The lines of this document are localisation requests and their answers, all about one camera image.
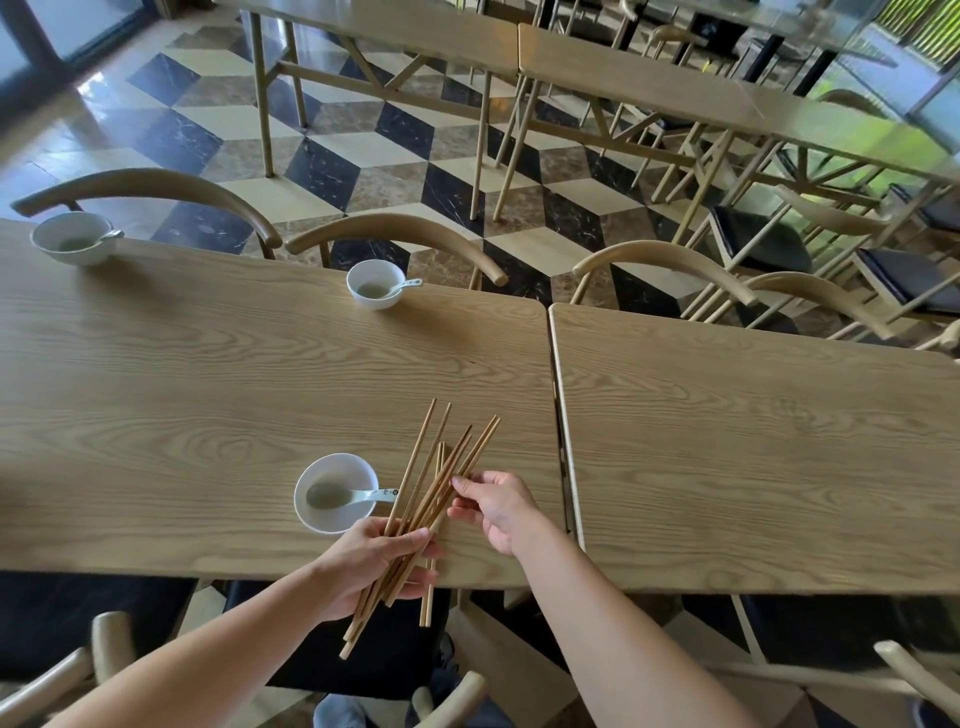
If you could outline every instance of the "wood grain tabletop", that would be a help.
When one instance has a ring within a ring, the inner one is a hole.
[[[582,547],[625,589],[960,592],[960,367],[557,303]]]
[[[564,523],[539,303],[369,311],[339,271],[134,240],[78,269],[29,229],[0,222],[0,569],[279,577],[332,543],[294,513],[303,470],[353,452],[396,487],[431,397],[451,442],[500,415],[480,467]],[[479,530],[441,538],[444,584],[525,583]]]

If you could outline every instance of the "checkered floor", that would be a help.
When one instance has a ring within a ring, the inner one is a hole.
[[[279,49],[278,27],[267,23],[265,33],[269,61]],[[298,40],[302,63],[362,77],[335,38],[299,29]],[[395,73],[409,60],[396,49],[360,47],[378,73]],[[479,77],[470,83],[468,69],[433,61],[417,72],[409,87],[479,106],[479,84]],[[616,153],[601,157],[580,144],[530,133],[501,221],[495,223],[491,216],[502,171],[493,169],[489,158],[481,181],[481,214],[470,220],[474,123],[311,82],[303,88],[310,119],[305,132],[297,121],[292,87],[283,79],[270,86],[276,177],[266,179],[250,48],[238,18],[218,10],[157,24],[79,84],[76,93],[58,99],[26,130],[2,140],[0,215],[15,217],[9,210],[11,200],[57,182],[107,169],[160,166],[222,184],[257,207],[285,236],[375,210],[436,220],[481,244],[504,269],[510,282],[498,289],[501,293],[551,304],[570,299],[570,271],[590,252],[626,240],[669,240],[695,191],[691,185],[687,197],[674,203],[649,204],[663,164],[651,162],[633,187],[639,159]],[[502,139],[514,88],[496,79],[492,95],[491,157]],[[557,90],[538,103],[537,115],[575,126],[582,108],[580,99]],[[751,149],[743,145],[737,153],[749,154]],[[719,194],[710,190],[708,201]],[[216,209],[159,200],[104,200],[84,207],[106,215],[131,237],[260,255],[251,228]],[[695,224],[704,214],[697,210]],[[278,257],[320,264],[316,251],[298,258],[281,252]],[[410,276],[440,284],[466,286],[470,273],[465,263],[450,256],[390,241],[340,241],[332,250],[333,264],[345,270],[370,257],[389,259]],[[489,281],[484,285],[492,290]],[[594,276],[585,303],[678,316],[702,285],[649,266],[613,265]],[[786,330],[825,335],[840,326],[835,316],[819,311],[788,312],[792,318],[782,322]],[[725,323],[739,322],[730,316]],[[699,657],[743,657],[737,646],[742,635],[728,635],[709,614],[683,612],[670,629]],[[911,724],[909,706],[899,698],[837,691],[807,694],[754,681],[731,685],[764,728]],[[309,725],[309,706],[302,695],[264,701],[236,725]],[[263,707],[268,704],[274,707]],[[582,711],[574,710],[553,724],[585,721]]]

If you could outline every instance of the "bowl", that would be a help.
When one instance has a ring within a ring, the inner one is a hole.
[[[30,242],[54,260],[68,265],[97,265],[109,258],[117,247],[117,238],[97,240],[113,230],[112,223],[93,212],[64,212],[34,228]],[[90,244],[81,248],[78,242]]]
[[[314,508],[306,502],[306,492],[310,486],[325,481],[355,491],[375,491],[379,487],[376,472],[370,463],[358,455],[334,452],[312,463],[303,471],[294,489],[294,510],[300,522],[311,531],[336,536],[373,512],[375,503],[372,500],[350,503],[340,508]]]
[[[373,310],[390,308],[400,303],[405,288],[401,288],[393,296],[372,298],[365,296],[361,291],[365,287],[373,286],[378,289],[390,289],[406,280],[406,275],[389,260],[363,260],[354,265],[347,273],[347,288],[353,298],[364,308]]]

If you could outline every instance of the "bundle of chopsticks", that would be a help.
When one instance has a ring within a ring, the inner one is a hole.
[[[420,469],[420,475],[408,489],[407,486],[411,482],[410,476],[417,464],[417,457],[420,455],[423,438],[426,436],[427,429],[430,426],[430,419],[433,417],[433,411],[436,406],[437,398],[434,398],[426,411],[426,418],[423,420],[420,434],[417,436],[417,442],[414,444],[413,453],[410,455],[410,462],[407,463],[407,469],[404,471],[403,478],[400,480],[399,493],[397,493],[396,501],[394,501],[394,506],[390,511],[390,518],[387,519],[387,527],[384,531],[385,536],[399,536],[425,527],[429,527],[430,533],[436,535],[446,516],[446,509],[456,495],[453,486],[450,485],[450,478],[453,475],[469,476],[477,461],[480,459],[480,455],[483,454],[484,448],[487,446],[493,433],[500,425],[500,418],[494,416],[484,428],[480,437],[477,438],[473,447],[467,451],[467,446],[471,440],[470,430],[472,429],[472,427],[468,426],[453,449],[448,449],[443,441],[443,437],[446,421],[450,416],[450,408],[453,406],[452,402],[449,403],[444,410],[444,415],[441,417],[440,425],[437,427],[437,432],[434,435],[430,451],[427,453],[426,461]],[[426,478],[427,471],[430,469],[430,462],[433,460],[434,454],[437,455],[437,465],[434,471],[433,482],[421,495],[420,489]],[[384,572],[383,576],[360,593],[356,611],[353,613],[353,621],[350,623],[346,634],[344,634],[344,641],[347,644],[344,645],[344,649],[340,653],[342,660],[345,660],[349,656],[356,645],[364,627],[367,626],[367,622],[373,614],[373,610],[376,609],[376,605],[381,601],[388,607],[394,605],[400,590],[403,588],[403,585],[406,584],[407,579],[410,577],[421,556],[422,550],[395,559]],[[432,597],[433,588],[431,587],[427,592],[427,596],[423,599],[423,604],[420,608],[420,626],[429,626],[433,601]]]

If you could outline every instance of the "left hand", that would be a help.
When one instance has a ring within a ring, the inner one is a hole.
[[[360,592],[369,587],[387,570],[394,559],[414,553],[426,544],[423,558],[436,559],[440,546],[430,541],[430,530],[421,528],[402,536],[384,536],[385,518],[365,518],[350,527],[315,566],[330,580],[333,601],[324,609],[322,621],[341,619],[353,614]],[[419,599],[438,574],[424,567],[414,567],[407,583],[400,590],[401,599]]]

